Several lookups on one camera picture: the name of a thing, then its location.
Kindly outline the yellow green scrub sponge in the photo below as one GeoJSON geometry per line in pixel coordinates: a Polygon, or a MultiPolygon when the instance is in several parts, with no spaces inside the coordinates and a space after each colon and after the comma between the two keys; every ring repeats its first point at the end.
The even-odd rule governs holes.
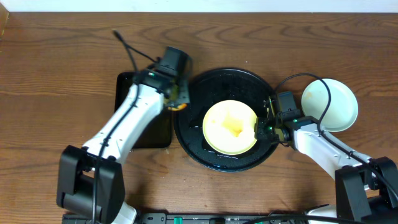
{"type": "Polygon", "coordinates": [[[182,104],[179,104],[179,105],[169,106],[167,109],[170,110],[170,111],[180,111],[180,110],[185,109],[186,107],[187,107],[187,104],[186,103],[182,103],[182,104]]]}

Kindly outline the pale yellow plate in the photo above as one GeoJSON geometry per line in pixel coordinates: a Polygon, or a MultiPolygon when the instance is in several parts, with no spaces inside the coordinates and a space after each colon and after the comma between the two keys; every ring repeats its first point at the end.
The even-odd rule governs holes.
{"type": "Polygon", "coordinates": [[[206,112],[202,132],[216,152],[235,156],[250,150],[257,142],[254,134],[256,120],[256,113],[245,103],[224,100],[206,112]]]}

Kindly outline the light blue plate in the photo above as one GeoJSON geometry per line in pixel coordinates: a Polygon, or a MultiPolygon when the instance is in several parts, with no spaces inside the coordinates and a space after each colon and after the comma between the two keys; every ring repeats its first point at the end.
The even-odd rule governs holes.
{"type": "MultiPolygon", "coordinates": [[[[325,78],[323,81],[330,89],[331,103],[321,125],[329,132],[347,130],[358,117],[357,99],[344,83],[330,78],[325,78]]],[[[301,106],[305,116],[319,119],[327,103],[328,92],[320,80],[309,84],[302,93],[301,106]]]]}

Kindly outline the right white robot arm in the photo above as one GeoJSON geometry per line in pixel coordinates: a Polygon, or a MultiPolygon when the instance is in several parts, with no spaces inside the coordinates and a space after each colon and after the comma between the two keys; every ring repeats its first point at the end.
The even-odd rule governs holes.
{"type": "Polygon", "coordinates": [[[335,205],[305,212],[307,223],[397,223],[397,166],[347,146],[312,116],[278,112],[257,118],[255,137],[286,144],[315,161],[335,181],[335,205]]]}

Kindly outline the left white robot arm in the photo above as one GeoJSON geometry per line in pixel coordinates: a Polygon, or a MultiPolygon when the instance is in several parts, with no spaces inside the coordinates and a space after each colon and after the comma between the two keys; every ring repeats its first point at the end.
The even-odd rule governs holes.
{"type": "Polygon", "coordinates": [[[56,203],[87,223],[134,223],[137,210],[125,202],[123,165],[136,141],[163,110],[189,104],[191,71],[144,69],[109,121],[82,147],[67,146],[59,161],[56,203]]]}

